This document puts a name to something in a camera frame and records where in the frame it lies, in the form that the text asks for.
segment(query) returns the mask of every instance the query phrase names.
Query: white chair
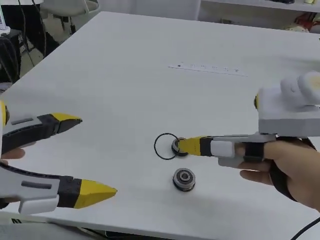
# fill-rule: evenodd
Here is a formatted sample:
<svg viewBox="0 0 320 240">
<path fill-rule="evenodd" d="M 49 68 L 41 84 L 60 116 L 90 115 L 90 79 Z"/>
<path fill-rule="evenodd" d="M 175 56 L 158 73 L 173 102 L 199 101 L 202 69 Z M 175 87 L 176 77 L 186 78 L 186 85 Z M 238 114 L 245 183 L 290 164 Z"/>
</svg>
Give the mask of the white chair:
<svg viewBox="0 0 320 240">
<path fill-rule="evenodd" d="M 55 16 L 69 18 L 71 33 L 75 33 L 76 27 L 72 18 L 79 16 L 96 15 L 101 10 L 99 0 L 44 0 L 41 4 L 41 10 L 47 11 Z"/>
</svg>

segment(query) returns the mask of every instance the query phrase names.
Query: white ruler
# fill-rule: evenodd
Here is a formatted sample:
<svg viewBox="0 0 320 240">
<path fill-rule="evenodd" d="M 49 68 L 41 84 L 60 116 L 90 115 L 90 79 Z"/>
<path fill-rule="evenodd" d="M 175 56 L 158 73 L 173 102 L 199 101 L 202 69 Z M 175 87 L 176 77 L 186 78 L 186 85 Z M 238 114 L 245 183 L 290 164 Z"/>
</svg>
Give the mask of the white ruler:
<svg viewBox="0 0 320 240">
<path fill-rule="evenodd" d="M 200 72 L 209 72 L 209 73 L 216 73 L 216 74 L 229 74 L 229 75 L 238 75 L 247 77 L 244 72 L 242 72 L 238 67 L 220 67 L 216 65 L 210 64 L 189 64 L 181 62 L 179 64 L 170 65 L 169 68 L 172 69 L 184 69 L 184 70 L 192 70 L 192 71 L 200 71 Z"/>
</svg>

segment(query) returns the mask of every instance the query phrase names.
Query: human hand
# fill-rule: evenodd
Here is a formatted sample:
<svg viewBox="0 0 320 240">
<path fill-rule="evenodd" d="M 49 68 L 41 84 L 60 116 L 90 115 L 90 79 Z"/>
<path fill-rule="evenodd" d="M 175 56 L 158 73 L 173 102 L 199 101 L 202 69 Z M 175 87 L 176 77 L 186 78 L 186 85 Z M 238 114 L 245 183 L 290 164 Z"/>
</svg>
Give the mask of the human hand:
<svg viewBox="0 0 320 240">
<path fill-rule="evenodd" d="M 7 160 L 21 159 L 21 158 L 23 158 L 25 156 L 25 154 L 26 154 L 25 150 L 23 150 L 22 148 L 16 148 L 16 149 L 14 149 L 12 151 L 9 151 L 9 152 L 3 154 L 1 156 L 0 162 L 8 165 L 8 161 Z M 6 198 L 4 201 L 6 203 L 13 203 L 13 202 L 18 202 L 19 199 Z"/>
<path fill-rule="evenodd" d="M 245 154 L 242 144 L 236 146 L 238 155 Z M 264 158 L 274 160 L 277 167 L 287 175 L 287 187 L 293 198 L 320 212 L 320 153 L 297 139 L 293 143 L 285 141 L 268 142 L 264 145 Z M 270 175 L 270 162 L 242 162 L 241 177 L 244 179 L 273 185 Z"/>
</svg>

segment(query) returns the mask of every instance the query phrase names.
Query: metal bearing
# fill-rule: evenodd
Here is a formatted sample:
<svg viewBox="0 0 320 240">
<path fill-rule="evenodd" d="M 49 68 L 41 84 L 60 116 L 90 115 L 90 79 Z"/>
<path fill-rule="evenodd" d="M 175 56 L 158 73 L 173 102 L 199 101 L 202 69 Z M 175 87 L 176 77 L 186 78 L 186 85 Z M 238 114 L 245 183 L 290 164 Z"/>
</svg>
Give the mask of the metal bearing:
<svg viewBox="0 0 320 240">
<path fill-rule="evenodd" d="M 174 186 L 182 192 L 190 192 L 196 184 L 195 174 L 187 168 L 179 168 L 172 178 Z"/>
<path fill-rule="evenodd" d="M 172 152 L 173 152 L 176 156 L 179 156 L 179 157 L 185 157 L 185 156 L 188 155 L 187 152 L 181 152 L 181 151 L 179 151 L 179 148 L 178 148 L 178 142 L 179 142 L 180 140 L 183 140 L 183 139 L 185 139 L 185 138 L 179 137 L 178 139 L 173 140 L 172 145 L 171 145 Z"/>
</svg>

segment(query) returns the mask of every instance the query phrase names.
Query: black band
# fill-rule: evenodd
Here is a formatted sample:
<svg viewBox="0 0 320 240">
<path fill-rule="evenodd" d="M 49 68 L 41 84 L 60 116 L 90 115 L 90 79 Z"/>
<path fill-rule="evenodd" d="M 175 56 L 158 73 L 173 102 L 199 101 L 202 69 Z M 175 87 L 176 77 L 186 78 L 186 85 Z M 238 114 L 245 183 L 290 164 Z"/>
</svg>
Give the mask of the black band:
<svg viewBox="0 0 320 240">
<path fill-rule="evenodd" d="M 294 143 L 296 141 L 299 141 L 299 138 L 280 136 L 280 137 L 277 137 L 276 140 Z M 312 147 L 313 149 L 316 149 L 309 138 L 303 138 L 301 141 L 304 144 Z M 288 176 L 278 168 L 277 164 L 273 160 L 271 161 L 269 175 L 270 175 L 270 179 L 272 181 L 273 186 L 275 187 L 275 189 L 277 189 L 278 192 L 282 193 L 292 201 L 297 202 L 297 200 L 294 199 L 294 197 L 291 195 L 288 189 Z"/>
<path fill-rule="evenodd" d="M 0 209 L 4 209 L 8 205 L 9 205 L 8 202 L 5 202 L 5 200 L 3 198 L 0 198 Z"/>
<path fill-rule="evenodd" d="M 294 199 L 288 189 L 288 176 L 278 168 L 277 164 L 273 160 L 270 164 L 269 175 L 273 186 L 279 193 L 285 195 L 292 201 L 297 201 Z"/>
<path fill-rule="evenodd" d="M 245 142 L 243 160 L 246 163 L 261 163 L 264 160 L 264 142 Z"/>
<path fill-rule="evenodd" d="M 286 141 L 286 142 L 294 142 L 297 141 L 296 137 L 279 137 L 277 140 Z M 245 143 L 245 154 L 243 160 L 247 163 L 261 163 L 264 160 L 264 148 L 265 142 L 246 142 Z M 275 189 L 281 194 L 285 195 L 287 198 L 296 202 L 296 200 L 292 197 L 291 193 L 288 189 L 288 177 L 282 172 L 275 161 L 270 160 L 270 170 L 269 175 L 274 185 Z"/>
</svg>

